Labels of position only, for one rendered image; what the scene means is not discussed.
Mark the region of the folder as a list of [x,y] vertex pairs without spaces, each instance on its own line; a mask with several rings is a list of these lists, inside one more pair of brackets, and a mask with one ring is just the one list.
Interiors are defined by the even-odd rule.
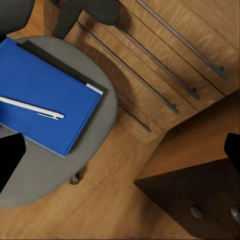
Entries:
[[0,126],[66,157],[103,93],[10,37],[0,42],[0,97],[63,115],[0,101]]

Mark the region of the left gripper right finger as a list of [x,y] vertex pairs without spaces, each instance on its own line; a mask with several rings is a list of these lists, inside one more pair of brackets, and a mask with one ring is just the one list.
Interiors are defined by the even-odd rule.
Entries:
[[232,132],[227,135],[224,152],[240,173],[240,135]]

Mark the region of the pen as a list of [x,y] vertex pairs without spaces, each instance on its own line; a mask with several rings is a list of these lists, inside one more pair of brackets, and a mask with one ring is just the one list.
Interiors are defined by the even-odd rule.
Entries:
[[37,107],[37,106],[33,106],[33,105],[30,105],[30,104],[19,102],[19,101],[16,101],[16,100],[4,98],[2,96],[0,96],[0,102],[4,102],[4,103],[11,104],[11,105],[14,105],[14,106],[18,106],[18,107],[22,107],[22,108],[29,109],[29,110],[32,110],[32,111],[36,111],[36,112],[39,112],[42,115],[53,117],[55,120],[58,119],[58,118],[62,118],[62,119],[64,118],[64,115],[62,115],[58,112],[54,112],[54,111],[51,111],[51,110],[47,110],[47,109],[44,109],[44,108],[40,108],[40,107]]

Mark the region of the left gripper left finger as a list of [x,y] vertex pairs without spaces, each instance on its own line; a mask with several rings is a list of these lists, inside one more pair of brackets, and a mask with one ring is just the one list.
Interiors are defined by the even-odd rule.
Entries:
[[26,152],[22,133],[0,138],[0,193]]

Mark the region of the swivel chair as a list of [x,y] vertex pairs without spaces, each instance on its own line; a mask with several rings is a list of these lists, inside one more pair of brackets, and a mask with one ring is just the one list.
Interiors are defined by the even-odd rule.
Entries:
[[[28,25],[34,5],[35,0],[0,0],[0,43],[8,38],[6,35]],[[36,201],[68,179],[71,185],[79,184],[80,169],[99,150],[115,125],[118,98],[113,83],[94,60],[64,40],[83,10],[107,26],[117,25],[121,18],[116,0],[69,0],[59,13],[52,37],[35,35],[14,40],[94,86],[103,95],[66,157],[24,137],[26,152],[0,192],[0,207]],[[0,139],[15,134],[0,126]]]

